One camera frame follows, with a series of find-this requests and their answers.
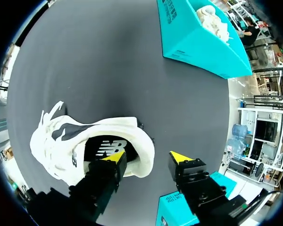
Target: metal shelving unit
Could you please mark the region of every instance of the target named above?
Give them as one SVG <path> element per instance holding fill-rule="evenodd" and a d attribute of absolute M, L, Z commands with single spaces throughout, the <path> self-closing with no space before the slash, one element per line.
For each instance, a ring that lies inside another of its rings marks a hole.
<path fill-rule="evenodd" d="M 243 177 L 248 178 L 252 181 L 256 181 L 257 183 L 265 183 L 265 184 L 268 184 L 268 185 L 274 186 L 274 187 L 279 186 L 280 179 L 282 178 L 281 175 L 283 174 L 283 111 L 282 110 L 274 110 L 274 109 L 260 109 L 260 108 L 238 108 L 238 110 L 241 111 L 241 122 L 240 122 L 240 124 L 246 125 L 246 126 L 248 126 L 248 128 L 250 128 L 248 137 L 251 139 L 250 151 L 249 151 L 249 153 L 246 157 L 242 157 L 241 159 L 243 161 L 247 161 L 247 162 L 256 164 L 257 166 L 260 165 L 260 164 L 263 164 L 263 171 L 260 174 L 260 176 L 257 177 L 258 178 L 257 180 L 250 178 L 247 175 L 243 175 L 239 172 L 236 172 L 235 170 L 231 170 L 231 171 L 238 173 L 238 174 L 242 175 Z M 278 123 L 280 122 L 281 123 L 280 127 L 275 128 L 277 130 L 275 142 L 270 142 L 270 141 L 255 138 L 256 129 L 257 129 L 257 121 L 262 120 L 261 118 L 258 118 L 258 115 L 259 115 L 259 113 L 262 113 L 262 112 L 271 113 L 271 114 L 273 114 L 273 113 L 281 114 L 281 117 L 279 116 L 278 120 L 262 118 L 262 119 L 264 119 L 264 121 L 272 121 L 272 122 L 278 122 Z M 269 144 L 269 145 L 275 147 L 275 157 L 274 157 L 273 161 L 262 162 L 262 159 L 261 159 L 261 155 L 263 153 L 262 151 L 260 153 L 258 160 L 251 158 L 251 153 L 253 151 L 255 141 L 260 141 L 262 143 Z M 265 178 L 262 178 L 262 177 L 266 176 L 266 173 L 268 171 L 271 171 L 273 173 L 273 176 L 269 179 L 271 181 L 270 183 L 266 182 Z"/>

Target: cable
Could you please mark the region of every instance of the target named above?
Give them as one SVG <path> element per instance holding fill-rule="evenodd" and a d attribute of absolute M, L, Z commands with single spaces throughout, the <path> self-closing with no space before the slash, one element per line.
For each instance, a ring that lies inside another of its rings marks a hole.
<path fill-rule="evenodd" d="M 257 195 L 253 201 L 251 201 L 249 203 L 249 205 L 247 206 L 247 208 L 245 208 L 241 213 L 239 213 L 235 219 L 237 219 L 238 221 L 240 221 L 239 219 L 243 220 L 246 218 L 246 216 L 248 215 L 248 212 L 251 212 L 252 210 L 254 210 L 254 208 L 263 200 L 265 199 L 267 196 L 269 196 L 270 194 L 274 194 L 274 193 L 282 193 L 281 191 L 271 191 L 268 192 L 266 194 L 259 194 Z"/>

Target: cardboard box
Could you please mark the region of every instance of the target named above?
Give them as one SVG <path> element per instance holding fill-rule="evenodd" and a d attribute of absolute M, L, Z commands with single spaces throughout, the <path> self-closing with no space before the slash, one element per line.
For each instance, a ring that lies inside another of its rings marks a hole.
<path fill-rule="evenodd" d="M 218 172 L 210 176 L 217 184 L 226 187 L 225 196 L 228 198 L 237 182 Z M 192 214 L 183 194 L 174 192 L 159 198 L 156 226 L 191 226 L 197 223 L 198 218 Z"/>

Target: floor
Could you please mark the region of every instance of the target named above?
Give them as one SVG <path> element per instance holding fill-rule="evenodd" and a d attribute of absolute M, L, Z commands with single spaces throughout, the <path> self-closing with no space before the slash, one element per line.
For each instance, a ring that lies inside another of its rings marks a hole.
<path fill-rule="evenodd" d="M 253 95 L 259 95 L 259 89 L 257 84 L 257 78 L 253 76 L 245 76 L 240 78 L 228 79 L 229 89 L 229 105 L 230 115 L 228 123 L 227 139 L 232 137 L 232 128 L 234 124 L 239 124 L 239 112 L 237 110 L 240 107 L 241 98 L 252 98 Z M 227 155 L 225 154 L 220 168 L 219 173 L 224 174 L 227 168 Z"/>

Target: person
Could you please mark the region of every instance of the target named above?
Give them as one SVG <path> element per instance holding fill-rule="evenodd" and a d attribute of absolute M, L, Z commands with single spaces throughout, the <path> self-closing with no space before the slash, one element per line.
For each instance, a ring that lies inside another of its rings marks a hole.
<path fill-rule="evenodd" d="M 244 18 L 244 20 L 248 24 L 248 28 L 245 29 L 245 31 L 238 32 L 238 34 L 240 36 L 242 44 L 244 46 L 250 46 L 256 41 L 260 30 L 255 28 L 256 24 L 250 17 Z"/>

